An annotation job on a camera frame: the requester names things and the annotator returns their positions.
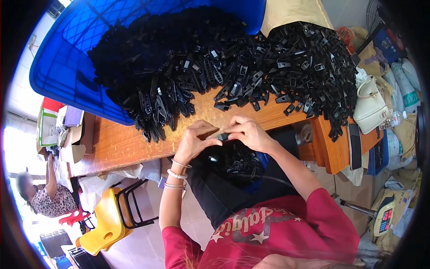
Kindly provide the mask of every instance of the wooden table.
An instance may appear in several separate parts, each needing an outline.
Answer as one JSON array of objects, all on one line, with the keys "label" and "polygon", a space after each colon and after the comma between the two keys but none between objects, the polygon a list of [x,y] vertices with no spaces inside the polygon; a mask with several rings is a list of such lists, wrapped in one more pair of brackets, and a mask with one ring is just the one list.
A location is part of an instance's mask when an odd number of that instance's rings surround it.
[{"label": "wooden table", "polygon": [[[196,114],[185,118],[179,117],[177,130],[172,132],[168,126],[164,127],[166,140],[158,143],[147,143],[134,126],[124,126],[112,121],[96,117],[94,125],[94,149],[92,155],[85,157],[76,164],[70,164],[71,176],[83,176],[89,173],[107,171],[137,164],[143,161],[171,156],[175,153],[181,141],[184,129],[193,122],[204,119],[218,126],[226,127],[231,117],[242,113],[255,119],[263,129],[271,130],[289,124],[306,120],[303,112],[293,112],[286,117],[283,111],[289,103],[275,103],[275,96],[270,95],[267,106],[260,102],[261,110],[255,112],[251,104],[243,108],[231,106],[229,111],[214,108],[213,97],[218,89],[212,89],[204,95],[195,94],[192,103]],[[344,135],[333,143],[328,137],[330,123],[323,117],[308,119],[312,124],[314,139],[312,143],[299,146],[300,159],[316,161],[318,166],[326,167],[328,173],[336,174],[349,165],[349,146],[346,128]],[[376,131],[367,135],[361,134],[362,152],[369,151],[377,142]]]}]

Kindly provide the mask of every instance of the woman's hand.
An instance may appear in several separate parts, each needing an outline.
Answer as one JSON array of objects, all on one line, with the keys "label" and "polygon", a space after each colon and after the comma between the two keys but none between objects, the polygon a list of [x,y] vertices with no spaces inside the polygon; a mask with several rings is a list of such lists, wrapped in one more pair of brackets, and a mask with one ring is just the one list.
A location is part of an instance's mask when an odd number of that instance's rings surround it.
[{"label": "woman's hand", "polygon": [[182,141],[173,159],[180,164],[187,165],[205,148],[212,145],[222,146],[222,142],[216,138],[206,139],[218,130],[218,127],[204,120],[196,121],[185,129]]},{"label": "woman's hand", "polygon": [[54,167],[54,154],[48,156],[48,168]]},{"label": "woman's hand", "polygon": [[258,152],[272,154],[277,147],[280,147],[279,143],[271,138],[255,120],[244,115],[234,115],[229,127],[223,131],[230,134],[229,140],[240,140],[247,147]]}]

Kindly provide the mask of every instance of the woman in leopard print shirt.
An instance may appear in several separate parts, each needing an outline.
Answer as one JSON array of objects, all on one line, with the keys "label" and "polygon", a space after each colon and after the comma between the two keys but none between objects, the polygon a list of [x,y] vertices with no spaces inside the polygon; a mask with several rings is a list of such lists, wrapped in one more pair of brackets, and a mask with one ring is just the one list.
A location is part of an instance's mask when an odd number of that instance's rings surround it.
[{"label": "woman in leopard print shirt", "polygon": [[34,213],[55,218],[77,211],[78,207],[70,191],[57,184],[52,155],[48,159],[48,172],[46,174],[46,187],[40,191],[34,187],[30,173],[21,172],[16,177],[17,189]]}]

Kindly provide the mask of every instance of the white handbag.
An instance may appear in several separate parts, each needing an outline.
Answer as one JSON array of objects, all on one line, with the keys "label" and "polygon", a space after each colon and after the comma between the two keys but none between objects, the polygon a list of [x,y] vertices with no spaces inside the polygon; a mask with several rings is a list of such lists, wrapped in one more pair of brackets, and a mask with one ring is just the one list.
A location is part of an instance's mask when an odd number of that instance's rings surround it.
[{"label": "white handbag", "polygon": [[392,117],[392,113],[383,97],[381,88],[376,84],[374,76],[368,78],[357,90],[357,104],[354,120],[360,126],[363,134],[367,134],[385,120]]}]

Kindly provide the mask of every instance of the red t-shirt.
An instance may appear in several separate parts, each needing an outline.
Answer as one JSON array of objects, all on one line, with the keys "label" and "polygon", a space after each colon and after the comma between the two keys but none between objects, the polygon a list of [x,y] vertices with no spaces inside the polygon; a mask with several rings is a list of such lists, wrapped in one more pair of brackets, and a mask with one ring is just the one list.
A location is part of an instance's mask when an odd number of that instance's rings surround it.
[{"label": "red t-shirt", "polygon": [[307,202],[301,196],[275,198],[230,216],[206,250],[178,227],[162,231],[166,268],[252,268],[269,254],[352,263],[359,236],[348,217],[321,188]]}]

